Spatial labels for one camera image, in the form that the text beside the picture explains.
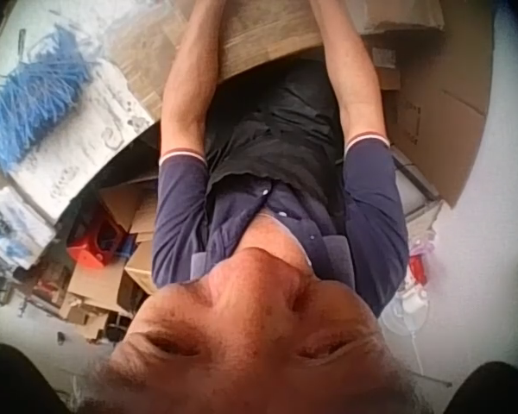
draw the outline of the blue brush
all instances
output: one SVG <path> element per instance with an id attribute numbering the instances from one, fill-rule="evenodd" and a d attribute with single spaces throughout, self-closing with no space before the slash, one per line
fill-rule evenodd
<path id="1" fill-rule="evenodd" d="M 19 63 L 0 87 L 0 168 L 7 173 L 38 144 L 80 98 L 91 65 L 75 36 L 56 26 L 51 47 Z"/>

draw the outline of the forearm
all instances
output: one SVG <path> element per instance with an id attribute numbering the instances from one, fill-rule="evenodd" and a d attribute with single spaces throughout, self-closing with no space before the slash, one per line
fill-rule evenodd
<path id="1" fill-rule="evenodd" d="M 364 132 L 386 135 L 376 70 L 343 0 L 310 0 L 325 45 L 326 66 L 346 143 Z"/>
<path id="2" fill-rule="evenodd" d="M 196 0 L 163 92 L 162 154 L 180 147 L 204 152 L 205 117 L 218 83 L 224 4 Z"/>

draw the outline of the cardboard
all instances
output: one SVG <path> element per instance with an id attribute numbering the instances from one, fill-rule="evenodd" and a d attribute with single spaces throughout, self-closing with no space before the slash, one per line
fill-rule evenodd
<path id="1" fill-rule="evenodd" d="M 401 88 L 401 71 L 397 62 L 397 51 L 387 35 L 372 35 L 363 38 L 364 45 L 376 68 L 380 89 L 398 91 Z"/>
<path id="2" fill-rule="evenodd" d="M 84 304 L 122 314 L 133 311 L 136 285 L 124 267 L 127 260 L 116 258 L 103 269 L 77 265 L 67 291 L 83 298 Z"/>
<path id="3" fill-rule="evenodd" d="M 108 317 L 109 313 L 107 312 L 89 317 L 88 321 L 84 325 L 77 326 L 75 329 L 87 341 L 96 341 L 100 339 L 100 336 L 104 332 Z"/>
<path id="4" fill-rule="evenodd" d="M 142 201 L 142 190 L 137 185 L 120 185 L 100 190 L 99 196 L 115 222 L 129 231 Z"/>
<path id="5" fill-rule="evenodd" d="M 157 211 L 157 191 L 149 191 L 142 199 L 130 226 L 131 234 L 154 233 Z"/>
<path id="6" fill-rule="evenodd" d="M 80 304 L 82 304 L 80 299 L 68 293 L 65 300 L 63 301 L 63 305 L 60 308 L 59 316 L 62 319 L 65 319 L 67 322 L 73 323 L 75 325 L 86 324 L 90 314 L 81 308 L 79 306 Z"/>
<path id="7" fill-rule="evenodd" d="M 119 21 L 105 39 L 109 60 L 157 121 L 168 69 L 196 0 L 171 0 Z M 438 0 L 346 0 L 361 34 L 391 28 L 442 28 Z M 227 3 L 220 78 L 322 44 L 307 1 L 233 0 Z"/>
<path id="8" fill-rule="evenodd" d="M 136 235 L 136 244 L 151 242 L 154 240 L 154 233 L 138 233 Z"/>
<path id="9" fill-rule="evenodd" d="M 152 281 L 152 243 L 142 243 L 130 257 L 125 271 L 148 294 L 157 292 Z"/>
<path id="10" fill-rule="evenodd" d="M 346 0 L 361 33 L 444 27 L 439 0 Z"/>
<path id="11" fill-rule="evenodd" d="M 491 5 L 444 0 L 445 32 L 396 42 L 401 91 L 392 142 L 454 206 L 477 157 L 490 101 Z"/>

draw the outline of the closed eye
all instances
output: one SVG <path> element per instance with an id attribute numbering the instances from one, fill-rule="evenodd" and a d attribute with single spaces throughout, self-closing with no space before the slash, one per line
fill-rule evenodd
<path id="1" fill-rule="evenodd" d="M 316 345 L 307 345 L 301 348 L 297 355 L 300 358 L 308 360 L 321 360 L 337 353 L 340 349 L 345 347 L 351 341 L 346 339 L 331 340 L 329 342 L 321 342 Z"/>
<path id="2" fill-rule="evenodd" d="M 163 354 L 171 356 L 198 356 L 199 348 L 190 343 L 184 343 L 178 338 L 173 339 L 172 337 L 165 336 L 165 334 L 146 334 L 146 339 L 156 349 L 160 350 Z"/>

